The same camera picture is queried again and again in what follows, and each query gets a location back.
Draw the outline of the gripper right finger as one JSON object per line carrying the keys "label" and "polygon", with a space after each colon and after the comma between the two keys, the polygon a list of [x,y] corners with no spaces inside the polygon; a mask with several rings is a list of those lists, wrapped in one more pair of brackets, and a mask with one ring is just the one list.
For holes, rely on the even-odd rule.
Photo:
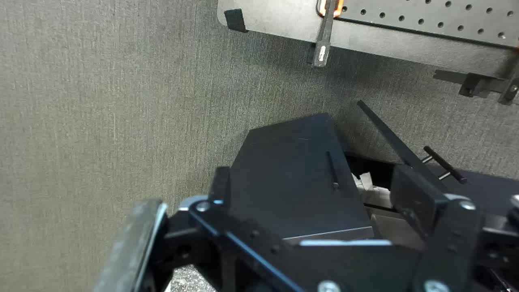
{"label": "gripper right finger", "polygon": [[444,192],[408,165],[395,166],[390,201],[425,244],[413,292],[470,292],[475,275],[519,290],[519,230],[490,227],[482,207]]}

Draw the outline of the white paper pieces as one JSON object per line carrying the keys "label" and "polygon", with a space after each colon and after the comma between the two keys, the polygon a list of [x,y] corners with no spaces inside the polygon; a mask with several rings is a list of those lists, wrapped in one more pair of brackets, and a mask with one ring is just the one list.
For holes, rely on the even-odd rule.
{"label": "white paper pieces", "polygon": [[390,200],[390,190],[386,187],[375,185],[370,172],[358,176],[352,173],[352,177],[358,192],[361,194],[363,203],[382,208],[393,208]]}

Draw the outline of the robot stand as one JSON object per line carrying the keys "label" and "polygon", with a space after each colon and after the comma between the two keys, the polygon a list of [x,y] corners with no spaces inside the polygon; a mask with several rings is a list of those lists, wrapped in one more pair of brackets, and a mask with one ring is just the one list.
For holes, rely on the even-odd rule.
{"label": "robot stand", "polygon": [[[241,9],[249,31],[314,42],[322,22],[316,0],[218,0],[217,17]],[[404,31],[338,21],[332,26],[332,46],[397,58],[451,71],[505,78],[519,55],[512,49],[442,39]]]}

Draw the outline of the small black bracket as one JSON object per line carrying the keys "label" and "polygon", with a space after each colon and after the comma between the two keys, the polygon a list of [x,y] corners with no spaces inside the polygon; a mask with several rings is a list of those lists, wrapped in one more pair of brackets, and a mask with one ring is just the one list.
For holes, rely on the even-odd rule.
{"label": "small black bracket", "polygon": [[241,8],[230,9],[224,11],[227,27],[232,31],[247,33],[249,30],[245,27],[243,12]]}

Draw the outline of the black storage box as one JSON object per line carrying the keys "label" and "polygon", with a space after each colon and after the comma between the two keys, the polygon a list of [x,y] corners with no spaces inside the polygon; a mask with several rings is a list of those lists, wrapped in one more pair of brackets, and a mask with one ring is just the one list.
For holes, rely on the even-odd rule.
{"label": "black storage box", "polygon": [[[358,106],[403,164],[389,172],[389,208],[425,239],[447,204],[460,201],[461,219],[482,207],[453,194],[430,168],[434,159],[459,183],[467,179],[430,147],[420,159],[363,101]],[[231,213],[252,219],[287,243],[302,246],[391,246],[375,239],[365,197],[354,181],[332,118],[318,114],[249,131],[230,171]]]}

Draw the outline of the black metal bracket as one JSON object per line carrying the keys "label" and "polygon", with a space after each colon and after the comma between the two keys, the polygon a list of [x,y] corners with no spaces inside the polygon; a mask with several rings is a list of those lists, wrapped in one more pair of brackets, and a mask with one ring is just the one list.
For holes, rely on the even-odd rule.
{"label": "black metal bracket", "polygon": [[459,84],[458,94],[462,96],[487,98],[493,92],[499,94],[500,104],[519,105],[519,48],[505,63],[504,69],[504,77],[436,70],[433,78]]}

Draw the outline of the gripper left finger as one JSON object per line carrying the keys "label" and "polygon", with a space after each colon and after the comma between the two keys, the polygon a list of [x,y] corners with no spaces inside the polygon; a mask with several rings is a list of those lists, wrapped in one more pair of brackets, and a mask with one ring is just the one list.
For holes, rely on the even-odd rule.
{"label": "gripper left finger", "polygon": [[304,292],[289,246],[230,216],[230,187],[230,168],[218,167],[209,194],[185,199],[172,216],[160,199],[135,203],[93,292],[166,292],[187,265],[219,292]]}

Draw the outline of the black storage box lid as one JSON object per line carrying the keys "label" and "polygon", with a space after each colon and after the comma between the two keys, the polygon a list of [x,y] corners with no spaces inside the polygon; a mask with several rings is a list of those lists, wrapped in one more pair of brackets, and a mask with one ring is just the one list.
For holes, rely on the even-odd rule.
{"label": "black storage box lid", "polygon": [[225,205],[293,245],[374,236],[329,114],[250,130]]}

